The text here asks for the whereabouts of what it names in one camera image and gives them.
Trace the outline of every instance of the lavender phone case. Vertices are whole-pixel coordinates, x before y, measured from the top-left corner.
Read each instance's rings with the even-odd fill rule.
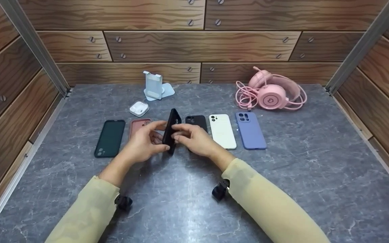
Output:
[[[244,148],[247,150],[266,149],[267,143],[265,142],[256,114],[253,112],[238,112],[235,114],[235,117]]]

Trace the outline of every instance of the sleeve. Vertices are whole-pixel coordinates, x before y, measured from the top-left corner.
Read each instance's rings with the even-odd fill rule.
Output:
[[[222,177],[230,181],[229,194],[275,243],[329,243],[294,200],[246,162],[234,159]]]
[[[119,188],[93,177],[55,226],[46,243],[97,243],[115,213]]]

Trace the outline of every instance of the hand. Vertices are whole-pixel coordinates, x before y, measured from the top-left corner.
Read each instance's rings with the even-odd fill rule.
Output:
[[[154,154],[169,150],[168,145],[162,144],[163,136],[156,132],[164,131],[165,126],[165,120],[153,121],[143,126],[131,137],[117,157],[133,165],[148,160]]]
[[[230,162],[235,159],[233,154],[216,143],[200,126],[175,124],[172,129],[177,131],[172,134],[176,143],[182,143],[197,155],[208,157],[221,171],[225,171]]]

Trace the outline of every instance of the pink headphones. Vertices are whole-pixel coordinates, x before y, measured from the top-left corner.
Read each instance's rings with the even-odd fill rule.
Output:
[[[253,69],[258,72],[250,79],[247,86],[236,81],[238,90],[235,93],[235,99],[241,109],[251,110],[259,104],[267,110],[288,109],[295,111],[307,101],[306,92],[293,80],[266,70],[260,70],[255,66]]]

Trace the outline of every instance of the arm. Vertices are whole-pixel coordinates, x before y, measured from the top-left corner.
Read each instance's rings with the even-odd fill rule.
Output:
[[[328,243],[312,218],[286,193],[215,143],[200,127],[174,125],[174,139],[210,158],[229,179],[229,194],[275,243]]]
[[[46,243],[97,243],[112,219],[115,198],[128,169],[154,154],[167,151],[161,144],[166,121],[155,121],[142,127],[124,149],[80,191],[76,201],[55,226]]]

